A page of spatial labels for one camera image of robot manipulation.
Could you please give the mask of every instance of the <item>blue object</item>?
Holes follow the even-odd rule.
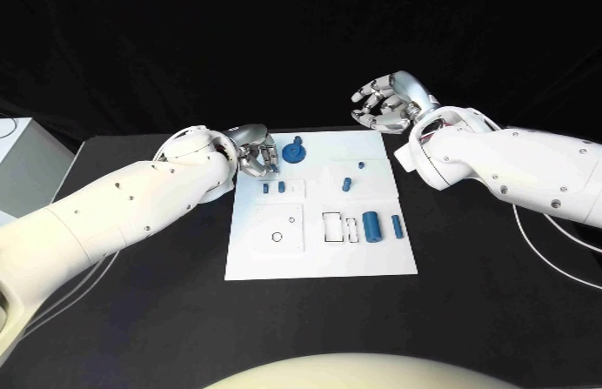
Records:
[[[403,238],[403,231],[402,231],[402,222],[399,220],[399,215],[392,216],[393,220],[393,228],[395,228],[395,236],[398,239]]]
[[[349,191],[349,188],[352,187],[352,179],[350,178],[344,178],[343,181],[343,191]]]
[[[283,159],[291,164],[297,164],[300,161],[304,161],[306,147],[301,143],[301,137],[297,135],[293,144],[287,144],[283,149]]]
[[[365,212],[365,214],[362,215],[362,220],[365,221],[366,241],[369,243],[378,243],[379,241],[383,241],[383,234],[380,233],[379,216],[376,215],[376,212]]]

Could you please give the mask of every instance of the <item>black background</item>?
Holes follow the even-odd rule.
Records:
[[[442,104],[602,141],[599,0],[0,0],[0,103],[100,134],[349,124],[408,70]]]
[[[166,139],[90,140],[58,198]],[[383,136],[392,160],[401,140]],[[523,387],[599,387],[601,291],[546,266],[478,182],[437,191],[392,166],[418,276],[226,282],[231,192],[121,252],[85,298],[19,343],[0,387],[198,389],[329,352],[435,359]],[[552,262],[601,284],[591,253],[540,214],[520,217]]]

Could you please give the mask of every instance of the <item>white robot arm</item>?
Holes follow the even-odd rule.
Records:
[[[0,365],[59,286],[231,191],[238,166],[262,176],[277,171],[277,163],[264,125],[234,128],[228,135],[190,127],[153,161],[110,173],[0,228]]]
[[[602,227],[602,146],[549,132],[501,129],[474,109],[441,107],[405,71],[378,78],[352,100],[370,96],[353,118],[385,133],[415,122],[395,152],[406,171],[445,189],[477,179],[494,196],[533,211]],[[382,99],[383,115],[370,111]]]

